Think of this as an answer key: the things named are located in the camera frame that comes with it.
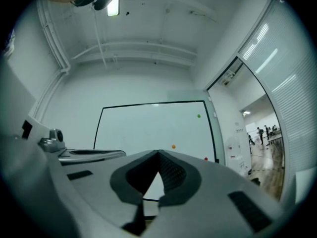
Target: ceiling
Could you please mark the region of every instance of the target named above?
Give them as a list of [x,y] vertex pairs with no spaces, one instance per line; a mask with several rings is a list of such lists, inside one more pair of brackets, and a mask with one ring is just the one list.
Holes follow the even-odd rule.
[[212,50],[241,0],[120,0],[120,15],[49,3],[54,28],[74,63],[149,61],[195,66],[200,46]]
[[273,105],[266,94],[249,104],[241,112],[249,111],[251,114],[255,114],[264,109],[272,109],[272,112],[275,112],[273,109]]

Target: pipe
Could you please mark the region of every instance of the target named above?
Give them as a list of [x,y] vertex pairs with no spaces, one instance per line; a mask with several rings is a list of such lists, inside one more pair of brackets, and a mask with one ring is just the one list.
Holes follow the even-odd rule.
[[89,52],[90,50],[93,50],[93,49],[95,49],[95,48],[97,48],[97,47],[98,47],[98,45],[92,46],[92,47],[90,47],[90,48],[88,48],[88,49],[86,49],[86,50],[84,50],[84,51],[78,53],[78,54],[75,55],[72,59],[73,59],[73,60],[74,60],[74,59],[77,59],[77,58],[81,57],[82,55],[84,55],[85,53],[87,53],[87,52]]
[[53,83],[55,82],[55,80],[58,78],[58,76],[61,74],[60,70],[57,70],[54,74],[54,77],[53,79],[50,81],[49,85],[45,88],[44,92],[42,93],[36,107],[35,107],[35,110],[33,112],[33,117],[36,119],[37,118],[37,115],[38,115],[38,112],[40,110],[40,106],[42,105],[42,102],[45,98],[45,96],[47,95],[49,89],[51,89]]
[[50,49],[53,52],[53,55],[55,56],[57,63],[59,64],[60,67],[62,67],[63,66],[61,63],[62,57],[60,56],[59,52],[57,51],[56,46],[53,45],[53,38],[52,38],[49,30],[47,29],[48,25],[47,25],[47,19],[46,19],[45,14],[44,14],[43,0],[37,0],[37,6],[38,6],[39,19],[40,19],[41,26],[43,28],[44,35],[48,41]]
[[103,61],[104,61],[104,65],[105,65],[105,68],[107,70],[107,64],[106,64],[106,60],[105,60],[105,57],[104,57],[104,53],[103,53],[103,50],[101,48],[101,44],[100,44],[100,39],[99,39],[99,35],[98,35],[98,29],[97,29],[97,16],[96,16],[96,12],[95,10],[94,11],[94,16],[95,16],[95,32],[96,32],[96,37],[97,37],[97,42],[98,42],[98,46],[99,46],[99,50],[100,50],[100,54],[103,58]]
[[59,87],[60,83],[62,82],[62,80],[66,76],[66,73],[60,73],[59,75],[61,75],[60,78],[58,79],[57,83],[54,85],[53,89],[50,91],[48,98],[47,98],[47,101],[44,104],[44,108],[42,109],[42,112],[41,112],[39,120],[38,120],[39,122],[43,121],[44,114],[46,113],[46,110],[48,109],[48,106],[51,102],[51,99],[52,99],[54,93],[56,92],[57,88]]
[[[46,1],[46,3],[47,3],[48,9],[47,9],[47,11],[44,11],[44,12],[45,12],[45,15],[48,14],[48,18],[50,18],[50,14],[51,14],[51,13],[50,13],[50,10],[51,10],[51,8],[50,8],[50,3],[48,3],[47,1]],[[52,23],[51,20],[48,21],[48,26],[49,26],[49,29],[50,29],[50,32],[51,32],[53,41],[54,41],[54,43],[55,43],[55,45],[56,45],[56,47],[57,47],[57,50],[58,50],[59,53],[61,54],[61,56],[62,56],[62,58],[63,58],[63,60],[64,60],[64,62],[65,62],[65,64],[66,64],[66,66],[63,66],[63,69],[61,70],[61,72],[65,72],[66,75],[68,75],[68,74],[69,74],[69,71],[70,71],[70,69],[71,69],[71,65],[70,65],[70,63],[69,63],[69,61],[68,61],[68,58],[67,58],[67,56],[66,56],[66,54],[65,54],[65,52],[64,52],[63,47],[62,47],[61,44],[60,44],[61,41],[60,41],[58,35],[56,34],[56,31],[55,31],[55,28],[56,28],[56,27],[54,26],[54,23]]]

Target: hallway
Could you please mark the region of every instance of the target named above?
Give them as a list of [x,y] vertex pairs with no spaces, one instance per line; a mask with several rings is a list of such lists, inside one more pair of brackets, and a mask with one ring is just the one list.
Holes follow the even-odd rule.
[[283,188],[284,169],[282,168],[282,150],[274,145],[256,142],[251,146],[252,173],[249,179],[259,178],[260,187],[269,195],[279,200]]

